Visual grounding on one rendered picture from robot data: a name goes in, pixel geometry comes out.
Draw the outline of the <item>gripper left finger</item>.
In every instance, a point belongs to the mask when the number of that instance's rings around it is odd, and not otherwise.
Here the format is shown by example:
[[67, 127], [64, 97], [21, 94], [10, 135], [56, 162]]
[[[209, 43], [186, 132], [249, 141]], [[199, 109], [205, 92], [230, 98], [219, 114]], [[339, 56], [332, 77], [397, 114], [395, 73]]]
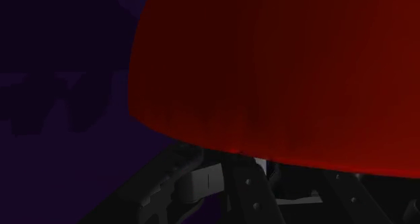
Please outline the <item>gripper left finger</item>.
[[217, 193], [219, 224], [285, 224], [254, 158], [188, 143], [166, 147], [77, 224], [183, 224]]

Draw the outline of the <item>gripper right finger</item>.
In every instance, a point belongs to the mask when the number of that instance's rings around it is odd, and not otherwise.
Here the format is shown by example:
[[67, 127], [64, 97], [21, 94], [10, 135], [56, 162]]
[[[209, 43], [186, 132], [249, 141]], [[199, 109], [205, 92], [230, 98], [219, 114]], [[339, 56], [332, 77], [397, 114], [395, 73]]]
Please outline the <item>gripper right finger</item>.
[[355, 174], [323, 170], [322, 175], [354, 224], [397, 224], [387, 216]]

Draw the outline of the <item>large red rounded object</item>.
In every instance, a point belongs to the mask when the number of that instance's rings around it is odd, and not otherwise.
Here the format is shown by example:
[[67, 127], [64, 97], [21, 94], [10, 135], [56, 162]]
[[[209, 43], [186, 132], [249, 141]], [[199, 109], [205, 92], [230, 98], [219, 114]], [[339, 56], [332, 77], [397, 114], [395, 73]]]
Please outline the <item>large red rounded object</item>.
[[147, 0], [128, 86], [174, 139], [420, 178], [420, 0]]

